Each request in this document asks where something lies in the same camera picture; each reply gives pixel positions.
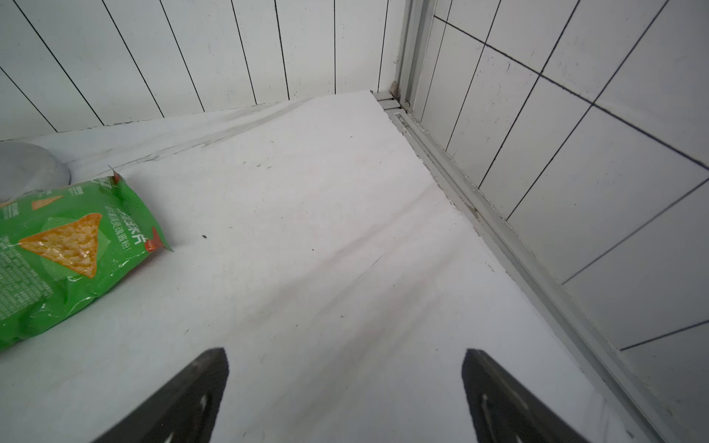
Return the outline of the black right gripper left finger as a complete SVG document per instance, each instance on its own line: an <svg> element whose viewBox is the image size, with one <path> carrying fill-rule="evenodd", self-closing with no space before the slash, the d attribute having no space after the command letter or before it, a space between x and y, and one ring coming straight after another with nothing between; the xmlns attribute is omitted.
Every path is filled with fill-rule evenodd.
<svg viewBox="0 0 709 443"><path fill-rule="evenodd" d="M209 442L228 376L225 349L209 349L96 440Z"/></svg>

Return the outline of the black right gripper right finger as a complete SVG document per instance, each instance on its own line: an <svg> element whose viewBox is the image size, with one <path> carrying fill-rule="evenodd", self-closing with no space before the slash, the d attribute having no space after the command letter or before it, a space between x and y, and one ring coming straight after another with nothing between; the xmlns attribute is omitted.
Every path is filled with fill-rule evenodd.
<svg viewBox="0 0 709 443"><path fill-rule="evenodd" d="M585 442L482 350L466 351L462 380L478 442Z"/></svg>

